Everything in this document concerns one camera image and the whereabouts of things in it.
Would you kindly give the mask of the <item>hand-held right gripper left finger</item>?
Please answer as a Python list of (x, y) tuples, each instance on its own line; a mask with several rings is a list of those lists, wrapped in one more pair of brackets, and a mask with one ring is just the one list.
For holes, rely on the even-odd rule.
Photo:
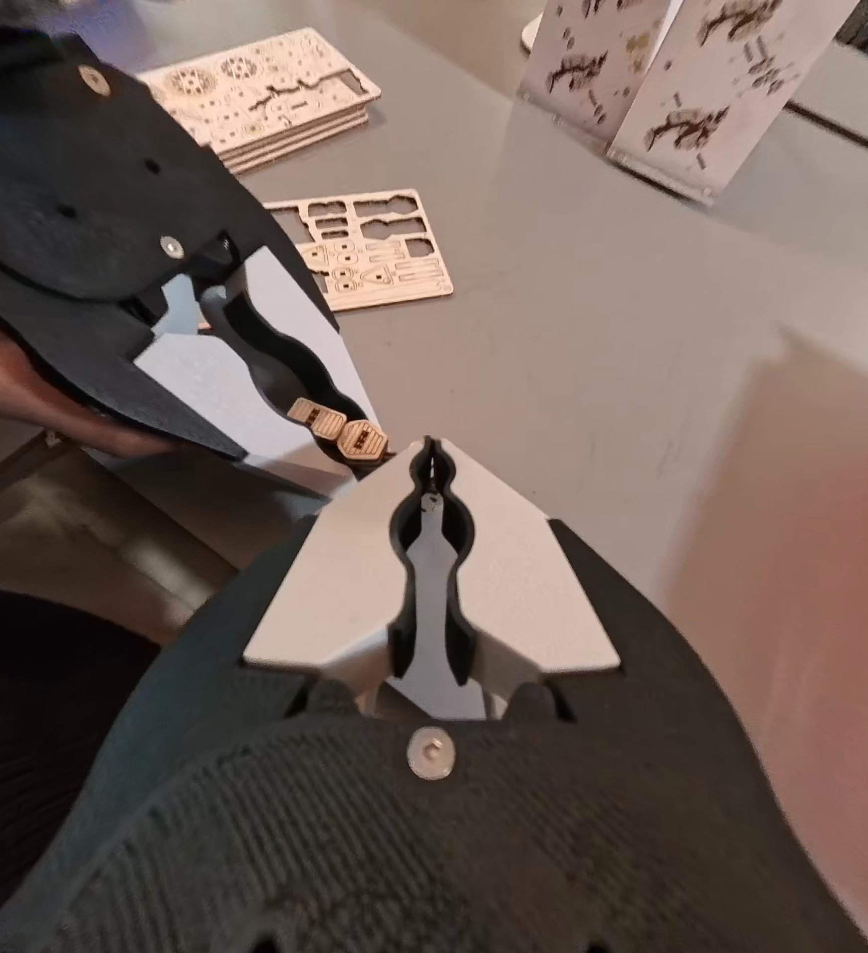
[(245, 665), (340, 681), (356, 697), (400, 678), (416, 648), (416, 577), (406, 551), (419, 535), (415, 442), (325, 505), (261, 617)]

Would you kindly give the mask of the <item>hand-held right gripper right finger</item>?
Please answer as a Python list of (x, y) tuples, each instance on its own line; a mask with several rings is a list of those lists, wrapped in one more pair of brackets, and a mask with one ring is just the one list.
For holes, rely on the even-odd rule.
[(447, 439), (436, 442), (447, 577), (445, 650), (488, 720), (523, 685), (617, 671), (618, 651), (550, 518)]

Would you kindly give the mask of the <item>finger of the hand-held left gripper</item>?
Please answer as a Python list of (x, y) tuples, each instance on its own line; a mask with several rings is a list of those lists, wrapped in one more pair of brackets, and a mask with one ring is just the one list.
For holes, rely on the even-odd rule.
[(253, 253), (220, 296), (229, 342), (279, 414), (306, 398), (377, 423), (339, 330), (270, 249)]
[(330, 459), (309, 431), (280, 415), (228, 344), (165, 334), (135, 360), (145, 374), (245, 452), (240, 466), (315, 494), (344, 493), (352, 472)]

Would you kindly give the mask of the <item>small wooden model assembly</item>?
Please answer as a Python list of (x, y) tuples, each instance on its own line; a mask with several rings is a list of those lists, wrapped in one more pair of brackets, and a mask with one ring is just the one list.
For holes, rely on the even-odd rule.
[(349, 418), (306, 398), (296, 399), (286, 417), (305, 428), (330, 459), (354, 473), (374, 470), (395, 456), (388, 435), (368, 419)]

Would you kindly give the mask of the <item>grey desk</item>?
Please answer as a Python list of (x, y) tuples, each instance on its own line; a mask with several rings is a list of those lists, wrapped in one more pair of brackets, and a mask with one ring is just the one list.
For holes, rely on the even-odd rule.
[(130, 72), (316, 28), (380, 85), (262, 199), (412, 187), (454, 283), (342, 316), (399, 444), (444, 435), (662, 600), (868, 566), (868, 140), (794, 106), (712, 208), (515, 97), (538, 2), (90, 2)]

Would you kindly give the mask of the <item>person's left hand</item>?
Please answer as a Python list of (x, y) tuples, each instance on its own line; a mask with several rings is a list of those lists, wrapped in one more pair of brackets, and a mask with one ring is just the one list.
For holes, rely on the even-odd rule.
[(26, 353), (0, 331), (0, 418), (28, 423), (76, 444), (130, 459), (172, 452), (177, 444), (125, 426), (54, 387)]

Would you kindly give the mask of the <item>wooden puzzle sheet with cutouts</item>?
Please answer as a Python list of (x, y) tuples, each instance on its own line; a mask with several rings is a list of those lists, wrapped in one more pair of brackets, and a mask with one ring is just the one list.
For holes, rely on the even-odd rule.
[(409, 188), (264, 203), (301, 228), (296, 248), (334, 313), (454, 292), (418, 193)]

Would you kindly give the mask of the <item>stack of wooden puzzle sheets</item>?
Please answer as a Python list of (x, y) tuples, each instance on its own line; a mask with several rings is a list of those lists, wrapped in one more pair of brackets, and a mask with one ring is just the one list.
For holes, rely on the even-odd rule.
[(236, 175), (365, 125), (368, 106), (381, 96), (310, 27), (136, 77)]

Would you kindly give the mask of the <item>person's black knit sweater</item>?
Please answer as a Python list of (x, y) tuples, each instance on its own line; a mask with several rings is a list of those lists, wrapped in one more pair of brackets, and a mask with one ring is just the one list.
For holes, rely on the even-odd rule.
[(106, 619), (0, 590), (0, 907), (57, 835), (159, 651)]

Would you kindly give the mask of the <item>white printed box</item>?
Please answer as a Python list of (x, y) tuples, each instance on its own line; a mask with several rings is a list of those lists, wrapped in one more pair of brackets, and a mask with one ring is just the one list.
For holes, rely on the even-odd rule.
[(714, 204), (856, 6), (681, 2), (608, 160)]
[(548, 1), (519, 95), (604, 149), (615, 138), (680, 1)]

